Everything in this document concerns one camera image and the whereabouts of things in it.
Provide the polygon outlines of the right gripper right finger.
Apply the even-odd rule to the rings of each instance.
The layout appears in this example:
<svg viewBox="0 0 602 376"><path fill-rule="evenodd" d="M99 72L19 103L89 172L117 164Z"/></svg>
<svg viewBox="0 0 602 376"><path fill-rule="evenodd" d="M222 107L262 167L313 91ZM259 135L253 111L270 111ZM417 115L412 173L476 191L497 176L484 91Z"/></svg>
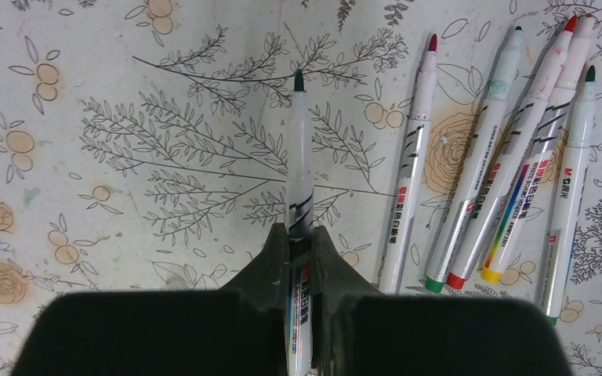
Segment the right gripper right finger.
<svg viewBox="0 0 602 376"><path fill-rule="evenodd" d="M320 375L348 375L354 340L351 309L362 297L382 293L339 255L324 226L314 228L312 234L310 271L312 364Z"/></svg>

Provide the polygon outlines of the green cap yellow-end marker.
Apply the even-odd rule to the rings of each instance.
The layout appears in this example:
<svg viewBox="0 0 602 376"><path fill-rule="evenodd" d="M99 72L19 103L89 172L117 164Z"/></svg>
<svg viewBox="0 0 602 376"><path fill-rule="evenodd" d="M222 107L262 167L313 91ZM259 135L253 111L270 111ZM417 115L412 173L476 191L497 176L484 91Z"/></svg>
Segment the green cap yellow-end marker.
<svg viewBox="0 0 602 376"><path fill-rule="evenodd" d="M516 26L508 33L495 64L451 206L426 267L424 287L432 293L441 293L447 283L452 263L459 253L476 207L520 60L523 37L521 26Z"/></svg>

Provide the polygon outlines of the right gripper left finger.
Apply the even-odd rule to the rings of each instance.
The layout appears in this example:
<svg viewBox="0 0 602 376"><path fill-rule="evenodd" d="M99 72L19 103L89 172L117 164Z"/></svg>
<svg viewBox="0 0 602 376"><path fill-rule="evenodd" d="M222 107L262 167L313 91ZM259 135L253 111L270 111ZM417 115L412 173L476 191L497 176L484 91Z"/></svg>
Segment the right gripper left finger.
<svg viewBox="0 0 602 376"><path fill-rule="evenodd" d="M275 223L262 251L221 288L239 294L235 339L241 364L237 369L245 374L288 373L288 261L286 226Z"/></svg>

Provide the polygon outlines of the purple cap marker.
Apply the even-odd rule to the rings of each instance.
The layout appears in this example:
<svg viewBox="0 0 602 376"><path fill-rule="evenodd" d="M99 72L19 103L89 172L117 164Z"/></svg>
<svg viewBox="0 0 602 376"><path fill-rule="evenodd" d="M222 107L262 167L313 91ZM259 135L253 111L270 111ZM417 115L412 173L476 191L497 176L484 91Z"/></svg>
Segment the purple cap marker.
<svg viewBox="0 0 602 376"><path fill-rule="evenodd" d="M527 158L520 167L510 200L513 207L502 217L481 271L481 278L488 283L498 283L509 265L582 76L596 19L588 13L582 19L575 17L573 20L577 27L568 46L568 57L549 97L549 106L535 131Z"/></svg>
<svg viewBox="0 0 602 376"><path fill-rule="evenodd" d="M401 287L430 139L436 84L437 36L433 34L416 76L411 118L404 135L396 199L391 212L383 270L379 278L379 290L386 295L397 294Z"/></svg>

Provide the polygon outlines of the red cap marker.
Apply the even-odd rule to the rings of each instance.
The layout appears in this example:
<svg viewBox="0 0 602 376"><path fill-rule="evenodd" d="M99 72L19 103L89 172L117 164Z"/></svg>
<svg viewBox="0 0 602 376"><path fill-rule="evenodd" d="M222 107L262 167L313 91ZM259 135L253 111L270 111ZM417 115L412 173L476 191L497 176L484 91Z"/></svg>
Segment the red cap marker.
<svg viewBox="0 0 602 376"><path fill-rule="evenodd" d="M491 247L502 214L509 208L511 186L542 119L554 85L564 68L578 17L572 16L542 58L528 93L513 115L508 132L487 179L484 181L481 206L467 226L461 248L451 266L446 284L456 290L464 287L482 255Z"/></svg>

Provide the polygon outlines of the black cap marker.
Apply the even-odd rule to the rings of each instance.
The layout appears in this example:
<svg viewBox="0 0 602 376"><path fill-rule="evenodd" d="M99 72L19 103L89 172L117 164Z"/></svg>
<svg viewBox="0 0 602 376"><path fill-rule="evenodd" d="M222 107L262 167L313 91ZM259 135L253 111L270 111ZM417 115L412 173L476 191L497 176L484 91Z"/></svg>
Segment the black cap marker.
<svg viewBox="0 0 602 376"><path fill-rule="evenodd" d="M567 287L575 231L582 204L589 138L595 126L597 70L591 65L580 86L564 145L552 218L546 234L537 305L551 325L560 319Z"/></svg>

